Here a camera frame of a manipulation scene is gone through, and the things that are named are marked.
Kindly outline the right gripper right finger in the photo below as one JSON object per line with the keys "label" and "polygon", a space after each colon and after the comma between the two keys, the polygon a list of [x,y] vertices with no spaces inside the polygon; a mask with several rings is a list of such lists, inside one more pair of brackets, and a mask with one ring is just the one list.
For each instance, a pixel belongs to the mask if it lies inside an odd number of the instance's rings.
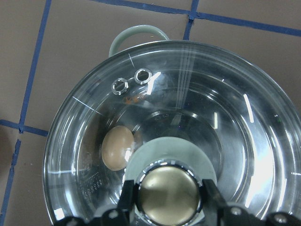
{"label": "right gripper right finger", "polygon": [[203,179],[201,186],[201,205],[206,226],[299,226],[301,220],[284,213],[270,213],[264,220],[236,204],[227,204],[214,181]]}

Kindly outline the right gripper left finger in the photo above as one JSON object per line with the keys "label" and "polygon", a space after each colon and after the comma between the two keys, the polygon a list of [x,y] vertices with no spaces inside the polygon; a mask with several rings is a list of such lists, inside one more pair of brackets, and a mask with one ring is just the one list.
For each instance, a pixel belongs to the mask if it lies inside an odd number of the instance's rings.
{"label": "right gripper left finger", "polygon": [[134,180],[126,180],[122,187],[117,206],[105,211],[100,217],[85,222],[79,217],[65,217],[55,222],[56,226],[129,226],[135,212],[137,184]]}

